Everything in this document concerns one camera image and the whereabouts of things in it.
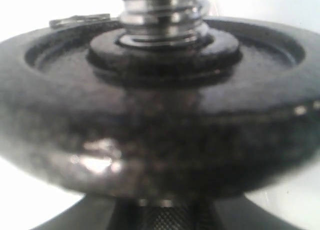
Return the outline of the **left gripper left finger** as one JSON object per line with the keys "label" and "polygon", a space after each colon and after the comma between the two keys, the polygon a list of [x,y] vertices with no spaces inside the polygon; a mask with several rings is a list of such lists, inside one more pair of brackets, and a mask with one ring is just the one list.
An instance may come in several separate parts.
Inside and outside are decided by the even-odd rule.
{"label": "left gripper left finger", "polygon": [[137,230],[137,215],[130,202],[85,196],[35,230]]}

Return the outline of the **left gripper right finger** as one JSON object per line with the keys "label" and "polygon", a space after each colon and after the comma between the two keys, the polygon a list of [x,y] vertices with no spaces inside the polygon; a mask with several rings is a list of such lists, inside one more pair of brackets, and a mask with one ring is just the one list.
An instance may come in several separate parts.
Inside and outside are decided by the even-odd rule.
{"label": "left gripper right finger", "polygon": [[192,206],[196,230],[291,230],[293,226],[244,196],[202,199]]}

